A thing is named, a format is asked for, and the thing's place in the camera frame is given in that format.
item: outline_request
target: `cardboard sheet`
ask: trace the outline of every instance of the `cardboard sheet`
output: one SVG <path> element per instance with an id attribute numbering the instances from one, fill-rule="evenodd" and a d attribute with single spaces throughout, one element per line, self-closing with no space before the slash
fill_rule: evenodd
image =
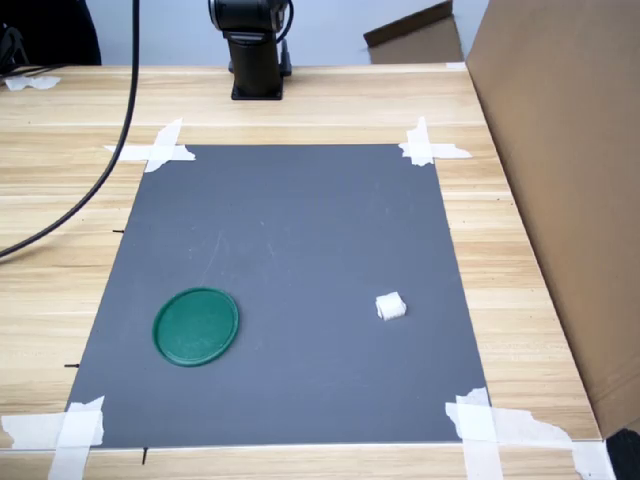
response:
<path id="1" fill-rule="evenodd" d="M 640 2 L 492 0 L 467 60 L 604 436 L 640 417 Z"/>

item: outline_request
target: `black cable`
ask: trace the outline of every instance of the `black cable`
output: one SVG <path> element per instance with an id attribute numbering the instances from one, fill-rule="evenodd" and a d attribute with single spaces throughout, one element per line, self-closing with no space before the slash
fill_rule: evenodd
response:
<path id="1" fill-rule="evenodd" d="M 131 126 L 131 118 L 133 117 L 133 109 L 136 103 L 136 91 L 138 89 L 138 70 L 140 68 L 140 0 L 132 0 L 132 10 L 133 10 L 133 61 L 131 65 L 131 87 L 129 90 L 129 103 L 127 105 L 127 114 L 124 119 L 124 123 L 122 125 L 122 131 L 120 132 L 120 138 L 118 139 L 118 144 L 111 156 L 111 160 L 107 164 L 107 168 L 104 170 L 100 178 L 96 181 L 96 183 L 91 187 L 82 199 L 76 203 L 71 210 L 65 213 L 62 217 L 56 220 L 54 223 L 49 225 L 47 228 L 42 231 L 32 235 L 31 237 L 16 243 L 12 247 L 5 248 L 0 251 L 0 258 L 6 257 L 12 253 L 17 252 L 18 250 L 23 249 L 24 247 L 31 245 L 32 243 L 40 240 L 45 235 L 53 232 L 60 225 L 65 223 L 71 217 L 73 217 L 78 211 L 84 207 L 89 200 L 96 194 L 100 187 L 104 184 L 104 182 L 109 178 L 109 175 L 113 171 L 113 168 L 116 166 L 116 162 L 118 161 L 118 157 L 120 156 L 120 152 L 122 151 L 122 147 L 124 146 L 125 141 L 127 140 L 127 134 L 129 133 L 129 127 Z"/>
<path id="2" fill-rule="evenodd" d="M 293 0 L 289 0 L 289 19 L 287 20 L 287 25 L 284 27 L 282 33 L 276 39 L 276 43 L 280 43 L 284 40 L 284 37 L 287 36 L 289 30 L 291 30 L 291 24 L 293 23 Z"/>
<path id="3" fill-rule="evenodd" d="M 0 58 L 0 69 L 4 70 L 4 68 L 9 65 L 9 61 L 11 60 L 11 57 L 13 57 L 13 54 L 13 48 L 8 48 L 7 51 L 4 52 L 4 55 Z"/>

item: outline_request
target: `green plastic disc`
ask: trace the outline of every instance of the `green plastic disc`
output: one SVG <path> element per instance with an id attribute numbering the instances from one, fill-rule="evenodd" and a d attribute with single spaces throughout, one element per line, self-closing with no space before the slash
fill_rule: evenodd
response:
<path id="1" fill-rule="evenodd" d="M 222 355 L 238 332 L 238 307 L 225 292 L 191 288 L 158 312 L 153 342 L 167 360 L 181 367 L 204 365 Z"/>

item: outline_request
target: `white wall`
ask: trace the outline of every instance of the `white wall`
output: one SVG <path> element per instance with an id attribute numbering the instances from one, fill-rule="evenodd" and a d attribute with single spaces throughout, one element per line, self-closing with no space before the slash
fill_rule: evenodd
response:
<path id="1" fill-rule="evenodd" d="M 465 58 L 471 51 L 471 46 L 488 5 L 489 0 L 453 0 L 453 15 L 456 19 L 462 53 Z"/>
<path id="2" fill-rule="evenodd" d="M 486 8 L 488 0 L 454 0 L 454 8 L 456 2 L 484 4 Z M 287 37 L 292 62 L 369 63 L 363 33 L 436 3 L 438 0 L 294 0 L 295 19 Z M 102 62 L 129 64 L 131 0 L 87 0 L 87 5 L 98 31 Z M 209 19 L 207 0 L 141 0 L 140 18 L 140 59 L 144 65 L 229 62 L 227 42 Z"/>

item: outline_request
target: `masking tape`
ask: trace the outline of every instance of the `masking tape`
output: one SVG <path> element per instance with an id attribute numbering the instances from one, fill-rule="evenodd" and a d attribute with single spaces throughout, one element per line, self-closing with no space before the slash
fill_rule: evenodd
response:
<path id="1" fill-rule="evenodd" d="M 182 119 L 179 118 L 158 132 L 153 145 L 125 146 L 120 152 L 118 160 L 147 160 L 145 173 L 156 171 L 170 160 L 195 160 L 196 156 L 188 151 L 186 146 L 176 145 L 181 128 Z M 111 152 L 116 149 L 113 145 L 105 145 L 104 148 Z"/>
<path id="2" fill-rule="evenodd" d="M 49 480 L 81 480 L 90 447 L 102 444 L 103 402 L 74 402 L 66 413 L 3 416 L 2 428 L 14 450 L 55 449 Z"/>
<path id="3" fill-rule="evenodd" d="M 534 419 L 531 412 L 492 408 L 484 388 L 447 403 L 445 412 L 462 439 L 469 478 L 501 479 L 499 445 L 509 445 L 569 450 L 583 479 L 615 480 L 604 442 L 573 442 L 564 430 Z"/>
<path id="4" fill-rule="evenodd" d="M 19 92 L 26 87 L 32 87 L 37 90 L 48 90 L 55 87 L 60 81 L 60 77 L 25 77 L 19 75 L 15 77 L 5 78 L 4 83 L 11 92 Z"/>
<path id="5" fill-rule="evenodd" d="M 413 165 L 423 167 L 433 163 L 434 158 L 471 158 L 471 154 L 453 143 L 431 143 L 424 117 L 418 119 L 418 125 L 407 130 L 407 143 L 398 145 L 403 157 L 410 157 Z"/>

